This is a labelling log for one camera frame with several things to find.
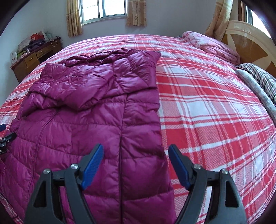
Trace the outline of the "magenta puffer down jacket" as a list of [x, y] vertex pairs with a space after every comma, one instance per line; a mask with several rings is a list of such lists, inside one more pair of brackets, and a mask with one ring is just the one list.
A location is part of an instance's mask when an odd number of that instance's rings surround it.
[[1, 194], [19, 218], [44, 169], [68, 168], [103, 145], [84, 196], [97, 223], [173, 223], [174, 193], [160, 130], [156, 51], [118, 49], [47, 63], [1, 156]]

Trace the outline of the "wooden desk with drawers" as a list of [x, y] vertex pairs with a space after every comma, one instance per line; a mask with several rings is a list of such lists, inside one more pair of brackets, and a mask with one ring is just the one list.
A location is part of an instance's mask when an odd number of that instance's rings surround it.
[[17, 63], [11, 66], [17, 81], [20, 83], [38, 65], [61, 51], [62, 48], [61, 37], [55, 37], [32, 51], [30, 54], [25, 55]]

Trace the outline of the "red white plaid bed sheet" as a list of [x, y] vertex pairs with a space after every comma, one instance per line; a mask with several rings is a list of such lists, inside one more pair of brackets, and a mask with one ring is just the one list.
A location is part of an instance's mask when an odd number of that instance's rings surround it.
[[160, 52], [156, 64], [160, 130], [173, 187], [175, 213], [187, 198], [168, 158], [171, 144], [205, 169], [228, 169], [248, 223], [264, 213], [275, 193], [275, 125], [236, 67], [182, 38], [149, 34], [116, 35], [76, 42], [35, 68], [1, 107], [1, 123], [16, 118], [30, 87], [47, 63], [78, 55], [137, 49]]

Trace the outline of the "clutter pile on desk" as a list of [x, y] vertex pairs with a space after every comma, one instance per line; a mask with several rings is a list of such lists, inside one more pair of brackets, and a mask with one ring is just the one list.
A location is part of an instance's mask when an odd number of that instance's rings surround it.
[[21, 41], [17, 47], [17, 50], [10, 53], [12, 65], [17, 63], [17, 61], [23, 54], [25, 53], [29, 54], [36, 48], [47, 43], [52, 37], [53, 37], [52, 33], [41, 30], [40, 32], [35, 33], [30, 37], [27, 37], [26, 39]]

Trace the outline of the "grey floral pillow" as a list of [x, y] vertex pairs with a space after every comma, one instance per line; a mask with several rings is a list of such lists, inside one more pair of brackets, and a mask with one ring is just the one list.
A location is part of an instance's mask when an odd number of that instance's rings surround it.
[[237, 69], [237, 75], [240, 79], [244, 81], [244, 83], [253, 91], [253, 93], [259, 98], [266, 111], [272, 118], [272, 121], [275, 125], [275, 105], [266, 94], [266, 92], [262, 89], [262, 87], [258, 84], [258, 82], [253, 78], [253, 76], [245, 70]]

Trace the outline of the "striped pillow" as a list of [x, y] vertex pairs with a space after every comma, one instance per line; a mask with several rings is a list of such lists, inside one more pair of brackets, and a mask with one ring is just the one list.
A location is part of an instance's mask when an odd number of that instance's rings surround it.
[[275, 77], [252, 63], [243, 63], [237, 68], [248, 72], [275, 105]]

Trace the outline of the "left yellow curtain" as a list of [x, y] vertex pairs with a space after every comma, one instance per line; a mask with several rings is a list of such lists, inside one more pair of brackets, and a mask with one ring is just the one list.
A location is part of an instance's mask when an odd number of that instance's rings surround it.
[[66, 1], [66, 25], [69, 38], [83, 33], [78, 0]]

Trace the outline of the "pink folded quilt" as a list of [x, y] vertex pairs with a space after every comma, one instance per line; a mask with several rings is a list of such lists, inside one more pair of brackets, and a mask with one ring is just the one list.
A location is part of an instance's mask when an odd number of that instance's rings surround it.
[[184, 32], [182, 38], [189, 41], [195, 48], [208, 54], [213, 54], [234, 65], [240, 64], [239, 54], [219, 40], [193, 31]]

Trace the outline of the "wooden bed headboard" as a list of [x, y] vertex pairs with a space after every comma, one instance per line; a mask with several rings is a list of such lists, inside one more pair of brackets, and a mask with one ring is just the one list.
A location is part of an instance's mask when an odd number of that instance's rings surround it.
[[230, 21], [222, 42], [240, 55], [241, 63], [252, 63], [275, 77], [275, 44], [265, 33], [242, 21]]

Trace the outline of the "yellow curtain near headboard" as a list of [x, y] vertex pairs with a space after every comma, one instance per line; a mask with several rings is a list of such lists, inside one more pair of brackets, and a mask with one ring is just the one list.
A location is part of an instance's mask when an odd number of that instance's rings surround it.
[[221, 41], [230, 20], [233, 0], [216, 0], [213, 18], [205, 35]]

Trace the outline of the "side window by headboard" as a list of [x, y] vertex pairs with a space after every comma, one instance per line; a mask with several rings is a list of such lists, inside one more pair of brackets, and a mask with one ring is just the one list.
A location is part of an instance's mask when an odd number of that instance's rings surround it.
[[238, 3], [238, 20], [253, 25], [254, 27], [261, 30], [264, 34], [266, 34], [271, 39], [271, 36], [268, 30], [266, 29], [261, 19], [257, 16], [257, 14], [242, 1], [237, 0], [237, 3]]

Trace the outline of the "right yellow curtain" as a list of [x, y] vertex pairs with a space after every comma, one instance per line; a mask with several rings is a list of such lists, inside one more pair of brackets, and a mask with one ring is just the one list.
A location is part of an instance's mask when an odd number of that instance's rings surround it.
[[126, 26], [147, 26], [146, 0], [127, 0]]

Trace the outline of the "window with metal frame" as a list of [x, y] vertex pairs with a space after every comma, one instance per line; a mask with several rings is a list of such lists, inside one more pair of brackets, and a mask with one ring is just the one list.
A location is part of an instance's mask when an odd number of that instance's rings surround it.
[[127, 14], [126, 0], [80, 0], [79, 2], [82, 24], [125, 17]]

